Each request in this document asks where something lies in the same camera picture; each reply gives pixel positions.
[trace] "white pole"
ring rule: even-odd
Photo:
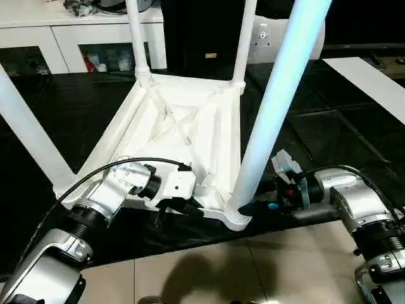
[[[331,2],[296,0],[294,3],[234,192],[225,206],[227,217],[236,223],[250,220],[238,209],[253,199]]]
[[[137,0],[126,0],[127,15],[132,37],[132,47],[135,58],[135,74],[141,86],[147,86],[151,79],[151,73],[146,61],[144,39],[139,21],[139,10]]]
[[[75,174],[70,170],[1,65],[0,114],[52,182],[56,193],[65,192],[75,183]]]
[[[234,68],[234,76],[231,84],[245,88],[245,70],[247,56],[249,55],[249,47],[251,44],[252,29],[254,16],[256,12],[256,3],[258,0],[246,0],[243,12],[242,26],[240,28],[238,51],[236,54],[236,62]]]

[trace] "tile floor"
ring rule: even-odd
[[[87,269],[80,304],[363,303],[354,269],[363,261],[333,222]]]

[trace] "white countertop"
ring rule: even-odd
[[[163,23],[159,1],[140,13],[141,23]],[[128,23],[127,15],[98,13],[75,18],[63,7],[63,0],[0,0],[0,28],[45,25]]]

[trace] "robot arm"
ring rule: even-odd
[[[196,181],[191,171],[172,172],[163,182],[155,173],[150,165],[124,163],[93,182],[63,226],[50,230],[24,259],[4,286],[0,303],[76,304],[85,288],[77,268],[91,259],[92,244],[102,237],[128,194],[147,200],[190,199]]]
[[[339,169],[321,171],[316,175],[323,187],[329,187],[330,202],[338,208],[343,224],[358,247],[355,254],[361,254],[365,259],[365,264],[355,271],[355,277],[367,302],[404,303],[403,226],[377,193],[358,176]],[[336,181],[343,177],[347,178],[346,182]],[[363,282],[367,274],[374,283],[372,288]]]
[[[303,209],[311,208],[309,202],[336,207],[358,247],[355,254],[365,259],[355,277],[366,301],[404,303],[405,229],[395,209],[385,205],[378,188],[356,169],[346,166],[329,166],[335,168],[304,174],[284,150],[277,153],[272,163],[278,174],[278,202]],[[371,287],[363,282],[367,274],[373,282]]]

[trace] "electrical cable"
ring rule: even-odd
[[[380,200],[383,203],[389,204],[389,206],[387,206],[387,208],[389,209],[389,212],[392,214],[392,216],[395,218],[396,222],[398,222],[398,223],[401,222],[399,220],[398,215],[395,212],[395,208],[399,209],[399,211],[402,214],[405,214],[405,208],[402,206],[402,204],[400,204],[392,199],[388,199],[386,197],[386,195],[384,195],[384,193],[380,190],[380,188],[371,179],[369,179],[364,173],[360,172],[359,170],[357,170],[355,168],[345,166],[345,165],[327,165],[327,166],[310,169],[305,172],[302,172],[302,173],[298,174],[298,179],[301,180],[304,177],[307,177],[309,175],[315,174],[316,172],[326,170],[326,169],[342,169],[342,170],[351,172],[353,174],[356,174],[358,177],[362,178],[364,180],[364,183],[368,187],[370,187],[374,192],[376,192],[376,194],[378,195],[378,197],[380,198]]]
[[[83,184],[85,181],[89,180],[91,177],[95,176],[96,174],[107,170],[109,168],[115,167],[117,165],[121,165],[123,163],[132,163],[132,162],[161,162],[161,163],[171,163],[172,165],[177,165],[180,170],[183,171],[191,171],[191,167],[184,164],[180,163],[179,161],[175,160],[168,160],[166,158],[156,158],[156,157],[135,157],[135,158],[127,158],[126,160],[118,160],[114,161],[112,163],[108,163],[107,165],[104,165],[102,167],[99,167],[98,169],[95,169],[94,171],[90,172],[87,174],[85,177],[80,179],[76,184],[74,184],[72,187],[70,187],[65,193],[63,193],[50,207],[50,209],[45,213],[43,216],[42,220],[39,222],[37,228],[35,229],[34,234],[31,236],[30,240],[28,241],[28,244],[24,248],[24,251],[17,263],[16,269],[21,265],[22,261],[27,255],[28,250],[30,249],[32,243],[34,242],[35,238],[38,235],[38,232],[40,231],[41,227],[44,225],[45,221],[48,219],[48,217],[52,214],[52,212],[55,210],[55,208],[69,195],[71,194],[78,186]]]

